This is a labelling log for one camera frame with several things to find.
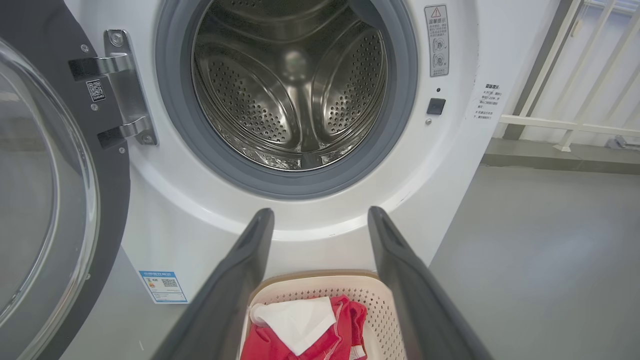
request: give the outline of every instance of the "warning label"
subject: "warning label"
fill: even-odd
[[[485,85],[484,91],[476,104],[474,119],[491,120],[494,113],[499,115],[499,112],[496,112],[496,109],[502,98],[503,96],[500,91],[500,85]]]
[[[449,74],[449,22],[447,6],[436,5],[424,8],[429,32],[431,77]]]

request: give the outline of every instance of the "qr code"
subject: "qr code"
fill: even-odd
[[[162,279],[162,284],[167,288],[178,287],[178,283],[174,279]]]
[[[91,80],[86,82],[86,87],[89,89],[89,95],[93,102],[98,102],[106,99],[104,96],[104,90],[102,89],[102,83],[100,80]]]

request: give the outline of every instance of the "white towel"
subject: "white towel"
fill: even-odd
[[[335,324],[328,297],[256,304],[249,317],[255,325],[270,327],[295,356],[300,356]]]

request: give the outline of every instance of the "front-loading washing machine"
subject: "front-loading washing machine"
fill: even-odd
[[[60,355],[121,244],[190,302],[262,208],[265,277],[375,270],[370,206],[429,264],[548,6],[2,4],[2,358]]]

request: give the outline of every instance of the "blue label sticker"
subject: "blue label sticker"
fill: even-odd
[[[186,303],[178,278],[172,271],[140,271],[142,280],[156,304],[169,302]]]

